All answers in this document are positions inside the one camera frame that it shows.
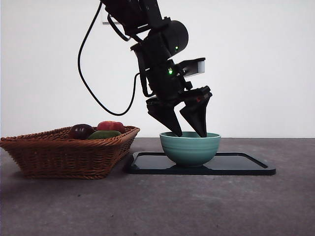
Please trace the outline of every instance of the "wicker basket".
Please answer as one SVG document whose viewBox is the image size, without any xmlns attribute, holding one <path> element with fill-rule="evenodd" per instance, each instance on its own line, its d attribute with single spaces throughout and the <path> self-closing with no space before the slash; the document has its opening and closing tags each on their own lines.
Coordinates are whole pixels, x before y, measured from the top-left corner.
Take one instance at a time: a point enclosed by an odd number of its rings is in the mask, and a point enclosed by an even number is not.
<svg viewBox="0 0 315 236">
<path fill-rule="evenodd" d="M 0 146 L 27 178 L 105 178 L 130 150 L 140 131 L 125 126 L 125 133 L 109 139 L 69 139 L 71 127 L 1 138 Z"/>
</svg>

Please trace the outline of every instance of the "black tray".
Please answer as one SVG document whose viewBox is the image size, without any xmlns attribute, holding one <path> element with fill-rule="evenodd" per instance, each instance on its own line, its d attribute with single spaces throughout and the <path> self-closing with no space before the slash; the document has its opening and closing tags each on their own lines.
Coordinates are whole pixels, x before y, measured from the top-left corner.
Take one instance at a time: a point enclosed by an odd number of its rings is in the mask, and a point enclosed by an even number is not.
<svg viewBox="0 0 315 236">
<path fill-rule="evenodd" d="M 152 175 L 270 176 L 276 173 L 270 164 L 240 152 L 218 152 L 200 167 L 176 165 L 164 152 L 135 152 L 124 170 L 129 174 Z"/>
</svg>

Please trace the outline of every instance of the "white wall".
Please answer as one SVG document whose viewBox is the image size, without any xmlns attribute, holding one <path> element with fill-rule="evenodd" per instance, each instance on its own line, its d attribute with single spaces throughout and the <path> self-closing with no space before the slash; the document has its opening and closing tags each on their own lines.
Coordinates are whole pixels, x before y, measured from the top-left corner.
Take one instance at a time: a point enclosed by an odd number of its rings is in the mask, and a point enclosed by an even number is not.
<svg viewBox="0 0 315 236">
<path fill-rule="evenodd" d="M 206 57 L 194 88 L 212 89 L 208 132 L 223 137 L 315 137 L 314 0 L 159 0 L 162 16 L 183 22 L 187 48 L 175 62 Z M 147 114 L 138 81 L 123 117 L 103 111 L 77 71 L 77 53 L 97 0 L 1 1 L 1 136 L 118 120 L 139 137 L 167 129 Z M 137 59 L 98 18 L 82 70 L 115 112 L 130 100 Z M 178 115 L 183 130 L 192 130 Z"/>
</svg>

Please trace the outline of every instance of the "ceramic bowl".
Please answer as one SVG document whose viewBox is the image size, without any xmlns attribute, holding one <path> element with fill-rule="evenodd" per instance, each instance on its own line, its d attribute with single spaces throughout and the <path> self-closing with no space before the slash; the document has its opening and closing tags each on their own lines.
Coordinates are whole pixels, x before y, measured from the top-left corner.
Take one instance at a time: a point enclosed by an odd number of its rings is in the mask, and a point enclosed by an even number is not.
<svg viewBox="0 0 315 236">
<path fill-rule="evenodd" d="M 196 132 L 183 132 L 181 137 L 165 132 L 159 137 L 167 157 L 186 167 L 197 167 L 210 161 L 216 155 L 221 139 L 221 135 L 214 133 L 200 138 Z"/>
</svg>

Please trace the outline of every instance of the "gray table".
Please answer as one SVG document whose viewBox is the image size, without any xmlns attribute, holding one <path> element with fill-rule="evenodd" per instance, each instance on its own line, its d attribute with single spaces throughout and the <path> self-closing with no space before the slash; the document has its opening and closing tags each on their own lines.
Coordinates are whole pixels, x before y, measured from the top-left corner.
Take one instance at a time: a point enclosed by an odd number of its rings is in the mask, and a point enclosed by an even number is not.
<svg viewBox="0 0 315 236">
<path fill-rule="evenodd" d="M 138 138 L 130 153 L 162 151 Z M 274 176 L 129 175 L 24 179 L 1 153 L 2 236 L 313 236 L 315 139 L 222 139 Z"/>
</svg>

